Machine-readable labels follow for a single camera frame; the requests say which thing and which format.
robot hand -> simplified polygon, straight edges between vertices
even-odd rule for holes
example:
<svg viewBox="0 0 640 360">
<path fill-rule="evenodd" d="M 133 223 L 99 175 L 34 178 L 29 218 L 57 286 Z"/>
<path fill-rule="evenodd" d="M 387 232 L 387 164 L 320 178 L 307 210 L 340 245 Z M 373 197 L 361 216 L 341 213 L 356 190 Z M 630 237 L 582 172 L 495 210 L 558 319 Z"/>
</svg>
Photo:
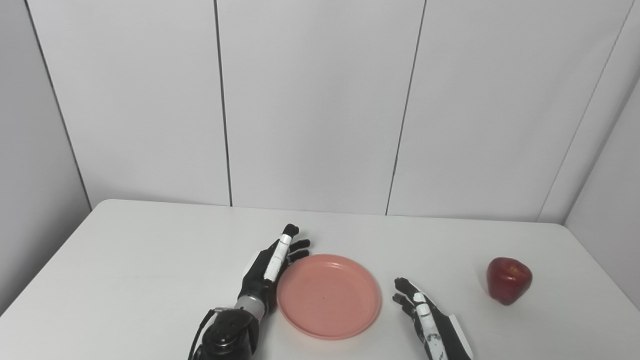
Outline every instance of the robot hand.
<svg viewBox="0 0 640 360">
<path fill-rule="evenodd" d="M 473 353 L 454 315 L 444 315 L 422 291 L 404 277 L 396 279 L 394 301 L 413 320 L 429 360 L 472 360 Z"/>
<path fill-rule="evenodd" d="M 276 308 L 278 280 L 295 261 L 309 255 L 308 239 L 292 243 L 298 227 L 289 224 L 270 247 L 260 251 L 242 281 L 234 308 L 209 310 L 196 333 L 188 360 L 249 360 L 256 351 L 259 323 Z M 202 329 L 215 316 L 202 335 Z"/>
</svg>

wall seam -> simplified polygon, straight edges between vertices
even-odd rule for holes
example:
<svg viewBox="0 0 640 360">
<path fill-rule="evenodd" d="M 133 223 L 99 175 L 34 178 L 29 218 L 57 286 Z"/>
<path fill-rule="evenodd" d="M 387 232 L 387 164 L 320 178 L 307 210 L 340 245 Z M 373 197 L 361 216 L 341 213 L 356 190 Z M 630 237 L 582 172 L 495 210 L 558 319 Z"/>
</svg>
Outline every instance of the wall seam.
<svg viewBox="0 0 640 360">
<path fill-rule="evenodd" d="M 71 136 L 69 136 L 69 130 L 67 129 L 67 123 L 65 122 L 65 117 L 62 114 L 62 108 L 60 107 L 60 101 L 58 100 L 58 94 L 56 93 L 56 88 L 53 85 L 53 79 L 51 78 L 51 72 L 49 71 L 49 66 L 47 64 L 47 59 L 44 56 L 44 50 L 42 49 L 42 44 L 40 43 L 40 37 L 38 36 L 38 31 L 36 30 L 35 22 L 33 21 L 33 15 L 31 14 L 31 8 L 29 7 L 29 3 L 27 0 L 24 0 L 24 6 L 27 8 L 27 14 L 29 15 L 29 21 L 31 22 L 31 29 L 33 30 L 33 35 L 36 38 L 36 43 L 38 44 L 38 50 L 40 51 L 40 57 L 42 59 L 42 63 L 44 65 L 45 72 L 47 73 L 47 80 L 49 81 L 49 86 L 51 87 L 51 92 L 53 93 L 53 99 L 56 102 L 56 107 L 58 109 L 58 115 L 60 116 L 60 120 L 62 121 L 62 128 L 65 130 L 65 136 L 67 137 L 67 142 L 69 144 L 69 149 L 71 150 L 71 156 L 73 157 L 74 163 L 76 164 L 76 171 L 78 173 L 78 177 L 80 178 L 80 185 L 84 191 L 84 198 L 86 199 L 87 206 L 89 210 L 92 210 L 91 201 L 89 200 L 89 193 L 86 191 L 86 185 L 84 184 L 84 178 L 82 176 L 82 172 L 80 171 L 80 165 L 78 165 L 78 160 L 76 157 L 76 150 L 74 149 L 73 143 L 71 142 Z"/>
<path fill-rule="evenodd" d="M 404 100 L 404 110 L 402 114 L 402 122 L 400 123 L 400 134 L 398 135 L 398 145 L 396 147 L 396 158 L 394 160 L 394 168 L 391 172 L 391 183 L 389 184 L 389 195 L 387 196 L 387 207 L 385 208 L 385 216 L 389 213 L 389 203 L 391 202 L 391 191 L 394 188 L 394 179 L 396 178 L 396 169 L 398 165 L 398 156 L 400 154 L 400 143 L 402 141 L 402 133 L 404 130 L 404 119 L 406 118 L 406 109 L 409 105 L 409 95 L 411 94 L 411 84 L 413 83 L 413 72 L 415 70 L 415 61 L 418 58 L 418 48 L 420 47 L 420 36 L 422 35 L 422 25 L 424 24 L 424 12 L 427 8 L 427 0 L 422 5 L 422 17 L 420 18 L 420 27 L 418 28 L 418 39 L 415 42 L 415 52 L 413 54 L 413 63 L 411 66 L 411 74 L 409 75 L 409 85 L 406 89 L 406 99 Z"/>
<path fill-rule="evenodd" d="M 560 174 L 560 171 L 562 170 L 562 167 L 564 165 L 564 161 L 566 160 L 567 155 L 569 154 L 569 152 L 571 151 L 571 146 L 573 145 L 573 141 L 575 140 L 575 137 L 580 129 L 580 126 L 582 125 L 582 121 L 584 120 L 584 116 L 586 115 L 587 111 L 589 110 L 589 106 L 591 105 L 591 101 L 593 100 L 593 96 L 596 93 L 596 90 L 598 89 L 598 85 L 600 85 L 600 80 L 602 80 L 602 76 L 604 75 L 604 72 L 609 64 L 609 60 L 611 59 L 611 55 L 613 54 L 614 49 L 616 48 L 616 44 L 618 43 L 618 39 L 620 39 L 620 35 L 622 34 L 622 30 L 624 29 L 625 25 L 627 24 L 627 19 L 629 18 L 629 14 L 631 14 L 631 10 L 633 9 L 634 5 L 636 3 L 636 0 L 633 0 L 631 2 L 631 5 L 629 6 L 629 9 L 627 10 L 627 14 L 625 15 L 625 18 L 622 21 L 622 25 L 620 26 L 620 29 L 618 30 L 618 34 L 616 35 L 615 40 L 613 41 L 613 44 L 611 45 L 611 50 L 609 51 L 609 54 L 607 55 L 607 59 L 604 62 L 604 66 L 602 67 L 602 70 L 600 71 L 600 74 L 598 75 L 598 79 L 596 80 L 596 84 L 593 87 L 593 90 L 591 91 L 591 95 L 589 96 L 589 100 L 587 101 L 587 105 L 584 107 L 584 111 L 582 112 L 582 115 L 580 116 L 580 120 L 578 121 L 578 125 L 575 128 L 575 131 L 573 132 L 573 136 L 571 137 L 571 140 L 569 141 L 569 145 L 566 148 L 566 151 L 564 152 L 564 156 L 562 158 L 562 161 L 560 162 L 560 166 L 558 166 L 558 169 L 556 171 L 556 175 L 554 176 L 554 180 L 551 182 L 551 186 L 549 186 L 549 191 L 547 192 L 547 196 L 545 196 L 545 200 L 542 202 L 542 206 L 540 206 L 540 211 L 538 212 L 538 216 L 536 217 L 536 222 L 540 221 L 540 216 L 542 215 L 542 211 L 545 208 L 545 205 L 547 204 L 547 201 L 549 200 L 549 196 L 551 195 L 551 191 L 554 188 L 554 185 L 556 184 L 558 175 Z M 603 143 L 606 142 L 606 139 L 608 139 L 608 136 L 611 134 L 611 132 L 609 131 L 609 133 L 607 134 L 607 137 L 605 137 L 605 140 Z M 595 161 L 597 159 L 597 157 L 599 157 L 600 153 L 598 152 L 596 154 L 596 156 L 594 157 L 592 164 L 591 164 L 591 168 L 593 168 L 593 165 L 595 164 Z M 582 187 L 584 186 L 584 183 L 586 182 L 587 177 L 589 177 L 589 174 L 587 174 L 587 176 L 585 176 L 585 178 L 583 179 L 582 182 L 582 186 L 579 188 L 573 203 L 575 203 L 575 199 L 577 199 L 578 195 L 580 195 L 580 191 L 582 190 Z"/>
</svg>

tabletop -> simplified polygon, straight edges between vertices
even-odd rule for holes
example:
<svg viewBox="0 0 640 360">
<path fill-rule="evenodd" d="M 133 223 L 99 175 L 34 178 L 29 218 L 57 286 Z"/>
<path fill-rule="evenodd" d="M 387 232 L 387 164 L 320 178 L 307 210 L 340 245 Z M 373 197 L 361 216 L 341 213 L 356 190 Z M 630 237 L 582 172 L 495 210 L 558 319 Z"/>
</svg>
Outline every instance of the tabletop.
<svg viewBox="0 0 640 360">
<path fill-rule="evenodd" d="M 382 308 L 370 328 L 339 341 L 304 335 L 276 311 L 255 360 L 426 359 L 391 301 L 398 276 L 458 317 L 476 360 L 640 354 L 640 312 L 560 225 L 107 200 L 0 317 L 0 358 L 185 359 L 203 315 L 235 303 L 247 263 L 289 222 L 313 254 L 366 267 Z M 498 256 L 533 272 L 511 306 L 487 293 Z"/>
</svg>

apple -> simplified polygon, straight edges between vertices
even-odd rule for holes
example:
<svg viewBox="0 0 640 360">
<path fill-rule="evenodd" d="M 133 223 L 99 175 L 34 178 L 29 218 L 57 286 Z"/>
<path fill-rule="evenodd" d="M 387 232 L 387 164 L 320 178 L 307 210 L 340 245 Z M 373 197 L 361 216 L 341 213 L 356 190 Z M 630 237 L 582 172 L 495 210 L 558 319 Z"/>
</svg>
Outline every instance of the apple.
<svg viewBox="0 0 640 360">
<path fill-rule="evenodd" d="M 502 305 L 511 305 L 529 289 L 531 270 L 516 259 L 495 258 L 486 269 L 489 295 Z"/>
</svg>

